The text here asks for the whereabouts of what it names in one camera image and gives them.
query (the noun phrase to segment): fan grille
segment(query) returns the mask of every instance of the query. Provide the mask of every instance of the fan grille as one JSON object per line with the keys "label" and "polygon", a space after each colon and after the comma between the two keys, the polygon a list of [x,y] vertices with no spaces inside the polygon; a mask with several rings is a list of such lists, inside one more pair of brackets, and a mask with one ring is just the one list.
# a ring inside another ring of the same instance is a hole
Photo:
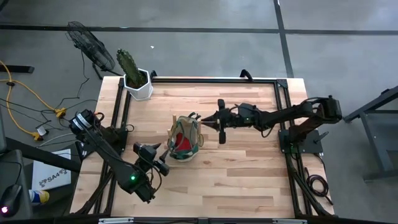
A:
{"label": "fan grille", "polygon": [[92,62],[102,70],[112,70],[114,60],[99,41],[87,28],[77,21],[68,22],[68,34],[75,47],[80,49]]}

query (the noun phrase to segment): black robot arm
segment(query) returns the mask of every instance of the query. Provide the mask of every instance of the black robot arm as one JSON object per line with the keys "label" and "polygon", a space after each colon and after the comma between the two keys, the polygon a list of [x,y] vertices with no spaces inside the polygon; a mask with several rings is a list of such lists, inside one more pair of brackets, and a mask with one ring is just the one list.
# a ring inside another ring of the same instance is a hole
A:
{"label": "black robot arm", "polygon": [[261,111],[256,105],[241,103],[231,109],[225,108],[224,100],[218,100],[218,111],[202,120],[202,123],[220,132],[220,144],[226,141],[224,128],[254,127],[261,133],[273,128],[275,124],[292,119],[308,118],[300,125],[289,128],[290,142],[302,141],[306,135],[322,124],[334,124],[341,120],[338,100],[328,98],[309,98],[299,105],[279,111]]}
{"label": "black robot arm", "polygon": [[156,149],[160,144],[153,146],[141,145],[136,142],[133,151],[139,156],[135,163],[130,163],[121,159],[118,152],[120,141],[116,130],[113,127],[104,128],[101,126],[101,119],[88,110],[77,114],[70,122],[71,131],[76,134],[76,138],[85,144],[92,145],[95,151],[106,161],[113,170],[118,185],[129,194],[136,193],[143,202],[149,203],[156,193],[149,180],[147,172],[155,169],[166,176],[169,174],[169,167],[164,159],[155,161]]}

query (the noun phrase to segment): gray floor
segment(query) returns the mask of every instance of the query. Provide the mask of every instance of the gray floor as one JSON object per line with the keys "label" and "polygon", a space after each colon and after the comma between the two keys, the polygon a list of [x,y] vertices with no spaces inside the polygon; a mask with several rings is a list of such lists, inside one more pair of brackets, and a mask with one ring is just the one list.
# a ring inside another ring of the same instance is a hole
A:
{"label": "gray floor", "polygon": [[[286,29],[397,30],[395,0],[280,0]],[[0,22],[65,25],[77,20],[87,26],[199,27],[277,29],[271,0],[12,0],[0,12]],[[286,77],[279,34],[95,32],[112,55],[123,47],[137,64],[161,76],[235,77],[242,68],[254,77]],[[296,78],[304,78],[309,96],[333,95],[347,115],[386,88],[398,84],[395,64],[398,36],[287,35]],[[65,32],[0,30],[0,59],[8,64],[31,65],[32,75],[14,74],[51,104],[75,96],[82,75],[80,51]],[[86,58],[89,82],[80,100],[96,99],[101,82]],[[0,88],[5,98],[7,88]],[[46,109],[25,89],[17,86],[11,100]],[[80,100],[71,100],[72,105]],[[94,103],[80,105],[67,117]],[[43,119],[39,114],[22,112]],[[15,114],[27,129],[38,122]],[[365,184],[364,174],[377,171],[362,124],[340,122],[324,125],[330,134],[323,140],[326,174],[340,217],[398,222],[398,180]],[[50,137],[64,132],[53,130]],[[6,134],[36,145],[6,119]]]}

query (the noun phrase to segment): white pot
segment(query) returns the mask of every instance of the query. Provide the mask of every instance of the white pot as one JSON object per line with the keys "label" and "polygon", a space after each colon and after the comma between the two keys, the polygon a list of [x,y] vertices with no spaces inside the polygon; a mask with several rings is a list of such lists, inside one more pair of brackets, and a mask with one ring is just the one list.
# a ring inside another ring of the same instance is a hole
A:
{"label": "white pot", "polygon": [[139,69],[141,72],[145,72],[147,74],[147,80],[148,82],[143,85],[141,88],[135,89],[128,87],[126,85],[126,75],[123,76],[124,79],[124,87],[130,92],[131,96],[136,99],[137,101],[144,101],[144,100],[149,100],[150,96],[152,95],[152,92],[154,91],[154,87],[152,86],[152,83],[150,82],[150,76],[149,72],[145,71],[143,69]]}

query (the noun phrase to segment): wooden tabletop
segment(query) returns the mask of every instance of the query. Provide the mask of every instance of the wooden tabletop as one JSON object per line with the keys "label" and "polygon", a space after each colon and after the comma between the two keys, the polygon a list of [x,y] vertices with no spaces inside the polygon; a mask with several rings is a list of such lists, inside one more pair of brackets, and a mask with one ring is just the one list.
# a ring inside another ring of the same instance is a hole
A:
{"label": "wooden tabletop", "polygon": [[[307,98],[303,79],[287,81],[293,105]],[[111,123],[118,82],[119,77],[104,77],[99,93],[96,111],[104,113],[102,125],[105,127]],[[194,111],[207,117],[218,109],[219,98],[225,100],[227,107],[245,102],[257,105],[260,110],[277,109],[274,87],[268,84],[154,83],[153,86],[154,92],[149,101],[131,100],[127,123],[133,124],[135,131],[127,139],[122,155],[125,161],[134,163],[137,159],[132,151],[132,145],[137,141],[143,144],[161,142],[158,156],[161,155],[165,150],[173,114],[186,116]],[[121,100],[118,124],[125,96],[126,90]],[[279,125],[275,126],[265,139],[253,128],[227,129],[226,144],[219,145],[218,133],[202,126],[205,143],[192,161],[181,163],[171,157],[166,159],[170,174],[163,177],[156,198],[146,204],[136,194],[129,195],[116,186],[112,216],[294,217],[285,157],[280,152],[277,137],[279,128]],[[83,161],[71,212],[81,208],[98,186],[102,163],[97,153]],[[315,156],[303,154],[303,163],[311,174],[325,177],[323,166]],[[158,177],[155,176],[153,185],[158,184]],[[107,192],[108,187],[102,208],[105,207]],[[297,192],[300,208],[304,211],[302,192]],[[317,200],[333,213],[333,207],[326,199]]]}

